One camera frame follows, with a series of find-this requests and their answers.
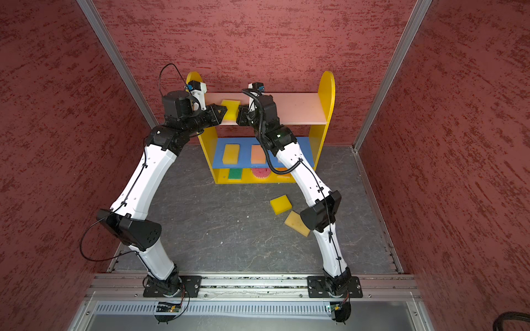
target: red wall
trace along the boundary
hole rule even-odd
[[[316,92],[331,70],[337,101],[326,141],[351,145],[415,0],[94,2],[159,121],[158,72],[169,61],[183,75],[200,72],[210,92],[239,92],[253,81],[268,92]],[[175,76],[168,70],[165,91],[181,86],[168,80]],[[308,127],[292,129],[308,134]]]
[[[78,243],[149,129],[75,0],[0,4],[2,330],[63,330],[94,272]],[[112,256],[98,227],[86,252]]]
[[[433,1],[361,148],[437,331],[530,312],[529,17]]]

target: black mounting plate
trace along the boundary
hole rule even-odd
[[[180,280],[184,284],[184,288],[186,289],[187,296],[190,296],[190,298],[196,298],[199,294],[200,290],[200,282],[202,280],[202,276],[182,276],[180,275]],[[168,297],[163,296],[160,294],[154,285],[152,281],[149,279],[147,280],[147,284],[145,284],[144,289],[144,298],[166,298]]]
[[[325,289],[326,277],[324,276],[309,276],[307,277],[307,291],[310,298],[330,298]],[[362,298],[363,289],[359,277],[352,276],[348,283],[348,291],[350,298]]]

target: blue shelf board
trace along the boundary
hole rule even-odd
[[[309,144],[309,137],[297,137],[296,138],[302,153],[304,153],[305,158],[309,164],[313,167],[315,163],[313,162],[313,153],[311,152],[311,145]],[[226,144],[235,144],[239,145],[239,158],[237,159],[237,164],[224,164],[223,155],[225,153]],[[217,147],[215,149],[214,164],[212,165],[213,169],[231,169],[231,168],[268,168],[267,163],[263,164],[252,164],[250,163],[250,156],[252,153],[252,145],[259,145],[260,143],[255,137],[250,138],[218,138]],[[270,160],[274,168],[285,168],[275,156],[272,156],[271,151],[269,151]]]

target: toy shelf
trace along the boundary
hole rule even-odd
[[[188,74],[187,82],[202,82],[198,72]],[[309,125],[309,137],[297,137],[304,156],[314,169],[319,162],[320,153],[328,131],[333,107],[335,104],[335,79],[330,71],[325,71],[320,79],[318,93],[270,93],[277,106],[280,122],[285,125]],[[227,113],[221,125],[237,125],[239,104],[248,104],[249,98],[243,93],[206,93],[206,104],[225,105]],[[216,184],[251,184],[251,183],[295,183],[290,175],[271,173],[267,178],[258,178],[252,173],[253,168],[267,168],[266,164],[250,162],[252,145],[258,145],[255,138],[218,138],[216,127],[207,128],[199,136],[202,151]],[[224,164],[223,154],[227,144],[239,145],[237,164]],[[277,169],[285,169],[277,158],[271,156],[272,164]],[[229,179],[230,169],[242,169],[241,179]]]

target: marble patterned floor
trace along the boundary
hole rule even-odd
[[[320,178],[342,201],[337,236],[352,273],[394,273],[355,165],[352,149],[324,147]],[[180,270],[188,272],[321,273],[314,235],[284,224],[269,201],[286,194],[293,210],[307,205],[296,184],[216,185],[198,145],[186,145],[156,192],[147,219],[162,225],[162,243]],[[133,254],[115,270],[145,270]]]

